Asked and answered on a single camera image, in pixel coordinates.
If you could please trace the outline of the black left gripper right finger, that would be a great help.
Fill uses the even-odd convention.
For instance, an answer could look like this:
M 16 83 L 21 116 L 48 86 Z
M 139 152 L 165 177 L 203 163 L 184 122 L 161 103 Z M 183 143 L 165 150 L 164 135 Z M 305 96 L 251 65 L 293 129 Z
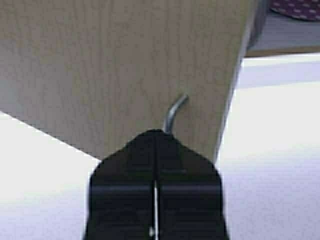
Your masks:
M 222 179 L 206 157 L 159 130 L 157 163 L 159 238 L 226 240 Z

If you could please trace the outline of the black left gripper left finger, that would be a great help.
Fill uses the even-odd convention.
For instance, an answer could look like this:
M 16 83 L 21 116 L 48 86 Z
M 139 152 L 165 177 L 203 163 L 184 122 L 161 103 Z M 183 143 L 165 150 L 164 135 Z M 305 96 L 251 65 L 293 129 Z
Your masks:
M 88 186 L 85 240 L 154 240 L 155 129 L 103 159 Z

